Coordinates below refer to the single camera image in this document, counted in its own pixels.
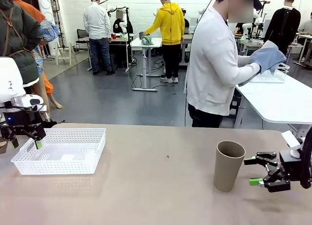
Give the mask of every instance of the white wall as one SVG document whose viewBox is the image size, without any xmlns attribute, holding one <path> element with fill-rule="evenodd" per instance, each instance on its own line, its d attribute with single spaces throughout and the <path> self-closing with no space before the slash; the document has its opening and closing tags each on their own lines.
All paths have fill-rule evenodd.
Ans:
<svg viewBox="0 0 312 225">
<path fill-rule="evenodd" d="M 186 18 L 197 18 L 198 10 L 205 8 L 210 0 L 172 0 L 187 10 Z M 267 13 L 267 19 L 271 18 L 275 10 L 283 7 L 284 0 L 271 1 L 264 9 Z M 311 0 L 295 0 L 294 7 L 300 10 L 302 21 L 310 18 L 312 12 Z M 111 5 L 121 5 L 130 8 L 130 21 L 134 32 L 146 30 L 154 21 L 153 12 L 161 7 L 159 0 L 109 0 Z M 83 11 L 90 5 L 90 0 L 59 0 L 61 17 L 63 19 L 65 35 L 68 41 L 74 43 L 77 40 L 77 29 L 84 29 Z M 115 21 L 115 15 L 112 14 L 111 24 Z"/>
</svg>

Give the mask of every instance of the hood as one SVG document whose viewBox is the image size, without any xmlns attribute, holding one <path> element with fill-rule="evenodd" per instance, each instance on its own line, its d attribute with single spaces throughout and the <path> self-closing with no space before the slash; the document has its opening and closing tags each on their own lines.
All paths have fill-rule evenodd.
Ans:
<svg viewBox="0 0 312 225">
<path fill-rule="evenodd" d="M 0 9 L 7 10 L 13 7 L 13 0 L 0 0 Z"/>
<path fill-rule="evenodd" d="M 175 11 L 177 11 L 178 8 L 179 6 L 176 3 L 168 3 L 164 4 L 160 9 L 173 14 Z"/>
</svg>

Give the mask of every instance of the yellow hoodie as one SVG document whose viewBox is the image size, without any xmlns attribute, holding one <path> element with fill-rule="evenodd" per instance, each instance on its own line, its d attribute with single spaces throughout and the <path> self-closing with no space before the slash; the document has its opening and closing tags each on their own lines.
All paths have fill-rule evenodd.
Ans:
<svg viewBox="0 0 312 225">
<path fill-rule="evenodd" d="M 162 43 L 175 45 L 181 43 L 184 27 L 184 16 L 180 6 L 176 3 L 167 3 L 158 10 L 154 24 L 145 33 L 151 34 L 160 28 Z"/>
</svg>

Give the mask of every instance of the white basket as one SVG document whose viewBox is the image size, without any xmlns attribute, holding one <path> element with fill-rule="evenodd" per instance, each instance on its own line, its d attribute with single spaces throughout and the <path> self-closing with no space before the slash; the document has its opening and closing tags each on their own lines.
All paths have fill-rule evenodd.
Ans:
<svg viewBox="0 0 312 225">
<path fill-rule="evenodd" d="M 22 175 L 94 174 L 105 132 L 105 128 L 45 129 L 41 149 L 30 139 L 11 162 Z"/>
<path fill-rule="evenodd" d="M 283 83 L 285 81 L 285 77 L 288 73 L 290 66 L 281 63 L 280 66 L 276 69 L 274 75 L 271 74 L 269 70 L 265 71 L 262 75 L 257 75 L 254 77 L 251 82 L 275 82 L 275 83 Z"/>
</svg>

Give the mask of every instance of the puffer jacket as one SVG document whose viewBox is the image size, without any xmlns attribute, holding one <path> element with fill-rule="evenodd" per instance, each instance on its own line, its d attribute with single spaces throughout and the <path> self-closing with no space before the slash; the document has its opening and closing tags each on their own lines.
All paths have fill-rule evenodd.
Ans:
<svg viewBox="0 0 312 225">
<path fill-rule="evenodd" d="M 12 0 L 0 0 L 0 9 L 7 18 L 10 17 L 11 8 L 13 8 L 11 22 L 22 38 L 22 41 L 17 36 L 14 29 L 9 27 L 7 51 L 6 54 L 3 55 L 7 33 L 7 20 L 2 13 L 0 13 L 0 57 L 6 56 L 14 59 L 23 78 L 23 84 L 27 86 L 36 81 L 39 77 L 36 62 L 30 51 L 40 42 L 40 25 L 35 19 L 22 10 L 18 4 L 13 3 Z"/>
</svg>

